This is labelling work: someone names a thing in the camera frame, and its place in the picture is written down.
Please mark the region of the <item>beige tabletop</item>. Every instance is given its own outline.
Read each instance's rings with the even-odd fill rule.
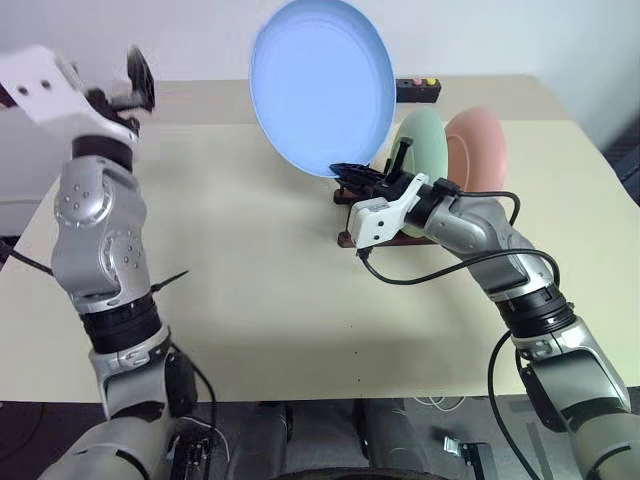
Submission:
[[[517,228],[558,260],[566,297],[625,382],[640,384],[636,205],[534,79],[443,84],[444,121],[474,105],[500,116],[505,188],[523,202]],[[486,394],[489,353],[505,326],[467,272],[413,287],[377,281],[336,245],[346,209],[331,200],[335,183],[279,157],[247,110],[246,83],[158,92],[135,166],[149,269],[154,281],[190,270],[156,301],[220,400]],[[54,191],[18,244],[47,264]],[[437,246],[381,248],[370,260],[394,278],[456,261]],[[0,273],[0,332],[0,399],[98,401],[89,340],[53,279],[10,260]],[[510,345],[496,390],[523,391]]]

